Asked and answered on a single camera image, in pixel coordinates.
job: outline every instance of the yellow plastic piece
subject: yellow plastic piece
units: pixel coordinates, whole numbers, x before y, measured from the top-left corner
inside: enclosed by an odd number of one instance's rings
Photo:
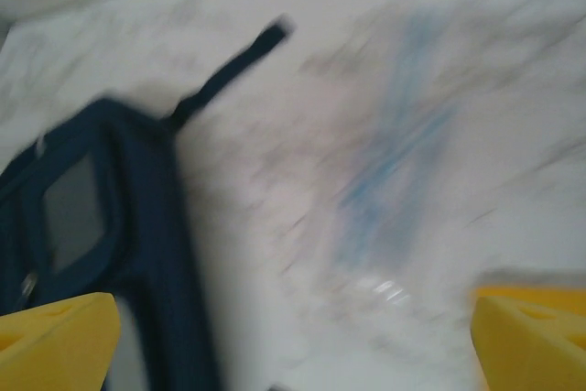
[[[586,289],[546,288],[530,286],[482,286],[473,292],[473,303],[481,297],[508,297],[531,302],[552,309],[586,316]]]
[[[586,318],[504,297],[478,299],[472,341],[492,391],[586,390]]]
[[[99,391],[119,336],[107,293],[0,317],[0,391]]]

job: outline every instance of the white marble surface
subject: white marble surface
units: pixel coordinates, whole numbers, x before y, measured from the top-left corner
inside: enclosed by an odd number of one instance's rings
[[[437,314],[373,330],[364,310],[316,315],[285,269],[308,245],[324,158],[358,124],[341,109],[385,88],[379,43],[420,10],[445,22],[426,97],[458,106],[438,221],[416,243],[432,251],[407,268]],[[586,269],[585,0],[103,0],[10,32],[0,166],[104,90],[165,113],[282,13],[288,44],[179,136],[230,389],[474,389],[461,304],[476,277]]]

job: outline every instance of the backpack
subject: backpack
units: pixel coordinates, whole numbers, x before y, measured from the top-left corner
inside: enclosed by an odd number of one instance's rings
[[[100,97],[14,158],[0,176],[0,314],[110,292],[133,312],[150,389],[222,389],[174,137],[287,34],[266,28],[169,116]]]

